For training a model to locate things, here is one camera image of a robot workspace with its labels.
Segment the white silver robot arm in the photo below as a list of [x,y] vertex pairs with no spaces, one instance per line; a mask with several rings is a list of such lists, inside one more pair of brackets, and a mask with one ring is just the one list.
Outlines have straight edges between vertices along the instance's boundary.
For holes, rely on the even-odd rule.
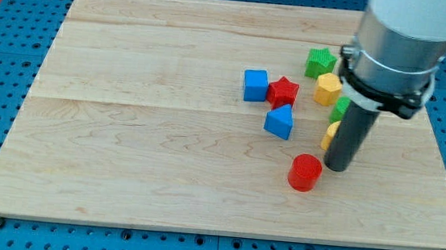
[[446,0],[369,0],[341,57],[349,111],[410,119],[433,95],[446,57]]

